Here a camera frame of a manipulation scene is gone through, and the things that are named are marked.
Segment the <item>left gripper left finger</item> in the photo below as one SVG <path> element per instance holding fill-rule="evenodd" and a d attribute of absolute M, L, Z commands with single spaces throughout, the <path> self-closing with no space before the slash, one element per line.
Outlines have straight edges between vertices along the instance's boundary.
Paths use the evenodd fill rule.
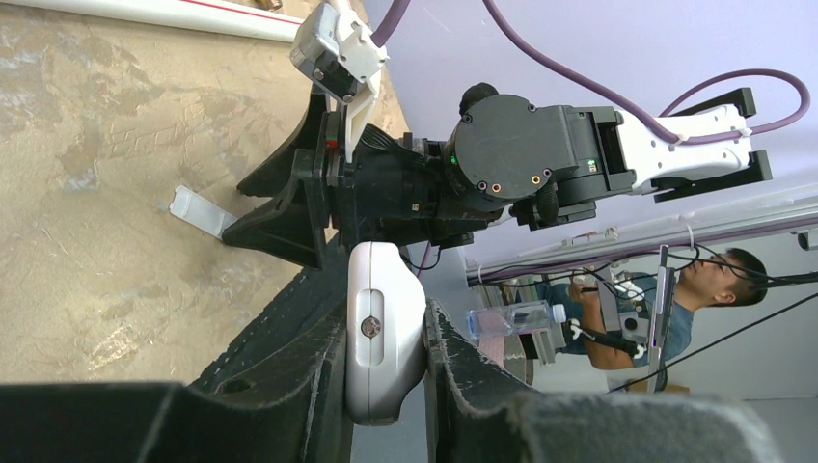
<path fill-rule="evenodd" d="M 5 462 L 346 462 L 346 308 L 223 380 L 1 389 Z"/>

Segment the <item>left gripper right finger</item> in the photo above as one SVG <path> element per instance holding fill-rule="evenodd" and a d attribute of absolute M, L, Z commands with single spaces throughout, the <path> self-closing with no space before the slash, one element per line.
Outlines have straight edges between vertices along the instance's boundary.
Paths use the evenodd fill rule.
<path fill-rule="evenodd" d="M 430 299 L 431 462 L 781 462 L 748 406 L 714 396 L 542 393 L 485 356 Z"/>

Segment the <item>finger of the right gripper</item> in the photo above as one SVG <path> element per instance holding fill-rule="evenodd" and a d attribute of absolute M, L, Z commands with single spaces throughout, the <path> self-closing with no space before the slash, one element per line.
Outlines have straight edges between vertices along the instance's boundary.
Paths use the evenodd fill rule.
<path fill-rule="evenodd" d="M 323 268 L 324 230 L 330 216 L 324 175 L 322 153 L 296 150 L 291 176 L 282 192 L 227 227 L 222 242 L 303 267 Z"/>
<path fill-rule="evenodd" d="M 295 152 L 315 148 L 322 118 L 328 108 L 328 96 L 324 91 L 311 89 L 301 121 L 277 149 L 238 182 L 237 191 L 248 197 L 270 198 L 278 195 L 291 177 Z"/>

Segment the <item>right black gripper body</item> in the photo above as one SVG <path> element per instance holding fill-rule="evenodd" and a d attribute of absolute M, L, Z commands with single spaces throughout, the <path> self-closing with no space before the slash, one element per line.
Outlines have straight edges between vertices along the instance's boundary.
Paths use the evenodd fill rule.
<path fill-rule="evenodd" d="M 365 241 L 472 243 L 505 208 L 502 182 L 467 173 L 479 162 L 461 139 L 476 125 L 464 113 L 447 140 L 435 141 L 411 133 L 396 139 L 369 123 L 351 153 L 342 125 L 327 128 L 325 150 L 338 158 L 338 167 L 325 171 L 328 219 L 340 244 L 351 250 Z"/>

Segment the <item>white battery compartment cover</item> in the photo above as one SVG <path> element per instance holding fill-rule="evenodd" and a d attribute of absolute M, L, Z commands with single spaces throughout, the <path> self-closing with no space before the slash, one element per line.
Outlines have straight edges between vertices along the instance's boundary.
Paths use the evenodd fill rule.
<path fill-rule="evenodd" d="M 221 239 L 224 231 L 237 221 L 234 215 L 183 185 L 176 187 L 169 212 L 216 239 Z"/>

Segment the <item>white remote control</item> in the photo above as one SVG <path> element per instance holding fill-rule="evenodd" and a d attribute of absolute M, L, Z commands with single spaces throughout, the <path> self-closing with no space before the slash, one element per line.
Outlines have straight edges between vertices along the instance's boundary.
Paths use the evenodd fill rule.
<path fill-rule="evenodd" d="M 426 369 L 423 286 L 393 243 L 350 254 L 346 296 L 345 408 L 363 426 L 398 421 Z"/>

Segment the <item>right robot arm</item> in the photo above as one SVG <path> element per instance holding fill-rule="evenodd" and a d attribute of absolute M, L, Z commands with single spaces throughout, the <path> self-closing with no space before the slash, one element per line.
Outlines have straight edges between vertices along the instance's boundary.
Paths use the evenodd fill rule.
<path fill-rule="evenodd" d="M 477 85 L 444 141 L 396 138 L 348 116 L 313 89 L 290 137 L 238 184 L 263 204 L 229 225 L 227 245 L 320 269 L 325 230 L 351 250 L 365 241 L 448 249 L 509 214 L 533 231 L 591 219 L 599 200 L 656 202 L 769 180 L 767 154 L 746 138 L 673 146 L 611 106 L 537 107 Z"/>

